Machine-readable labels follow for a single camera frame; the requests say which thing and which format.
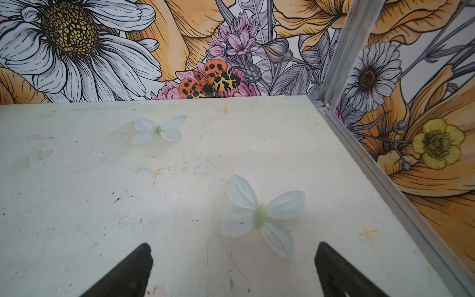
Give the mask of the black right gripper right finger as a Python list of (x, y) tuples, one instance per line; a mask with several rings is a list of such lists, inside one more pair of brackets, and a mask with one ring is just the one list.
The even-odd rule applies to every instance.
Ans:
[(328, 243), (319, 243), (314, 264), (324, 297), (388, 297)]

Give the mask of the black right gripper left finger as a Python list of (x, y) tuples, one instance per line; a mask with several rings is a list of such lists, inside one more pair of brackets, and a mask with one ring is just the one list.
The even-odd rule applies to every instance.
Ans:
[(144, 297), (152, 266), (151, 248), (142, 243), (81, 297)]

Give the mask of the aluminium frame post right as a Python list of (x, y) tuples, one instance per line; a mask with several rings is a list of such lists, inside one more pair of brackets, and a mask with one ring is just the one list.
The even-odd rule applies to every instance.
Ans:
[(475, 294), (475, 4), (351, 1), (322, 99), (455, 297)]

